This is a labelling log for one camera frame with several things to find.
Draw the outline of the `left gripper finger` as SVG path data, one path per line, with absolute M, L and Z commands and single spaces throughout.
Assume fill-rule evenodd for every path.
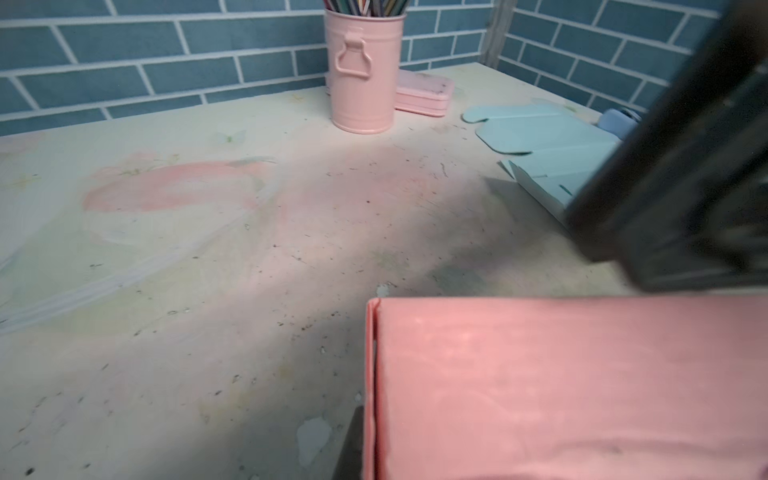
M 358 406 L 354 410 L 331 479 L 361 480 L 363 475 L 363 451 L 364 407 Z

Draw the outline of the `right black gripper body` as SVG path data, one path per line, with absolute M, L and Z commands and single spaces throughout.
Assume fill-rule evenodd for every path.
M 567 206 L 583 256 L 646 292 L 767 283 L 767 5 L 732 1 Z

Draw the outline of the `pink paper box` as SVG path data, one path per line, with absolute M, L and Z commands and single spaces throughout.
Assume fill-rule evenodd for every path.
M 763 479 L 763 295 L 385 298 L 366 479 Z

